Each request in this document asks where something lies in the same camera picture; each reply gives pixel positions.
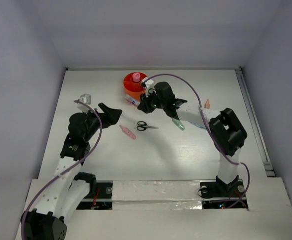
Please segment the pink highlighter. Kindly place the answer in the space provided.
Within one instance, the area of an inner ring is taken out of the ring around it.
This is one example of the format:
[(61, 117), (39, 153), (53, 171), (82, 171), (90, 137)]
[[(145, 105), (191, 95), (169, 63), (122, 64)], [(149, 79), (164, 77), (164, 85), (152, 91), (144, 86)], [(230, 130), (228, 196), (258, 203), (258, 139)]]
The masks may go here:
[(135, 140), (136, 139), (136, 135), (127, 127), (120, 125), (119, 126), (121, 128), (121, 130), (123, 131), (124, 134), (126, 134), (129, 138)]

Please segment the clear blue-capped glue bottle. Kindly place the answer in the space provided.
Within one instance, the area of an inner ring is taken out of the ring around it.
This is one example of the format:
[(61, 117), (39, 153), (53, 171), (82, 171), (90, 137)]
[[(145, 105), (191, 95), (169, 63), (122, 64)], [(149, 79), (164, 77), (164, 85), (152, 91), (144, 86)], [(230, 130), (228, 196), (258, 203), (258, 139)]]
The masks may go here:
[(125, 97), (124, 97), (124, 100), (127, 101), (129, 104), (134, 105), (134, 106), (136, 106), (136, 107), (138, 107), (138, 105), (140, 104), (139, 101), (137, 101), (137, 100), (134, 99), (134, 98), (131, 98), (130, 96), (125, 96)]

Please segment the pink glue stick tube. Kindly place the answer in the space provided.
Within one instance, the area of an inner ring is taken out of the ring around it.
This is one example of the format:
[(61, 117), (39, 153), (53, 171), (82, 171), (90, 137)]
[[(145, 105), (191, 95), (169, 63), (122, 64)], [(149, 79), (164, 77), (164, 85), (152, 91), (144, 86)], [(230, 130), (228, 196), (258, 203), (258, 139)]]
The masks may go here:
[(134, 72), (131, 77), (132, 82), (138, 83), (141, 81), (141, 75), (139, 72)]

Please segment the black handled scissors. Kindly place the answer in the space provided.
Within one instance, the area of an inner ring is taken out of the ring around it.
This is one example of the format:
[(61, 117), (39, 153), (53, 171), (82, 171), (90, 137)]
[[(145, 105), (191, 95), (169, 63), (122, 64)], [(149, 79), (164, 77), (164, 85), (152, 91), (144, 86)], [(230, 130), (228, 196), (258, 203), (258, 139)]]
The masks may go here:
[(148, 125), (145, 121), (138, 121), (136, 129), (140, 132), (146, 131), (147, 129), (158, 129), (158, 127)]

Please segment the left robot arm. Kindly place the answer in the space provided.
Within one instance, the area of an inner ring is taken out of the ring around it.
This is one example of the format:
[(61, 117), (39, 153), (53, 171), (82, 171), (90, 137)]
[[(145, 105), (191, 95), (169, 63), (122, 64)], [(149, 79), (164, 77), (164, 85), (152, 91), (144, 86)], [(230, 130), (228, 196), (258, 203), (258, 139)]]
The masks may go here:
[(63, 240), (67, 222), (85, 198), (98, 192), (96, 176), (81, 171), (85, 160), (95, 150), (89, 141), (95, 133), (118, 123), (122, 110), (99, 103), (101, 112), (76, 100), (80, 112), (69, 118), (68, 134), (53, 178), (30, 201), (21, 216), (23, 240)]

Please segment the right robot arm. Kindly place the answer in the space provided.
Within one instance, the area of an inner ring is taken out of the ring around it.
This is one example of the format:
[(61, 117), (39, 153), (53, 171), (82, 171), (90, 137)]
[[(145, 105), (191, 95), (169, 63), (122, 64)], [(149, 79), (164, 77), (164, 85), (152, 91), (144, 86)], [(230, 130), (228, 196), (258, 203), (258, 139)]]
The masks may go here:
[(194, 123), (208, 132), (220, 152), (216, 191), (221, 196), (229, 195), (239, 179), (239, 154), (248, 136), (234, 111), (192, 106), (186, 100), (176, 98), (167, 82), (144, 79), (141, 86), (145, 93), (140, 96), (139, 110), (149, 114), (162, 109), (168, 117)]

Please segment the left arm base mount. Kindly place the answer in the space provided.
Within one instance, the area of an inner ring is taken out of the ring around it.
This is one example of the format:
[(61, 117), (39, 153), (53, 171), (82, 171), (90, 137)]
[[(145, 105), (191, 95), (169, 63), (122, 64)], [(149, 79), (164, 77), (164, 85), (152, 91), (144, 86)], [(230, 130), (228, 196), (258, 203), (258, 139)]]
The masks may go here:
[(77, 210), (112, 210), (113, 181), (98, 181), (95, 193), (86, 196)]

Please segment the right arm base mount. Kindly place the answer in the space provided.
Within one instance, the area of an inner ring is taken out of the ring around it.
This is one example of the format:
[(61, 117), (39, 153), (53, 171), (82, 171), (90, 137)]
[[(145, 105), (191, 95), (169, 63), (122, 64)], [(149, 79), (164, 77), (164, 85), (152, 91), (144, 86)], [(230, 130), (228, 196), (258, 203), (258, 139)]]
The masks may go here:
[(197, 195), (202, 199), (203, 209), (248, 209), (244, 185), (239, 180), (234, 187), (226, 192), (217, 188), (215, 181), (200, 182)]

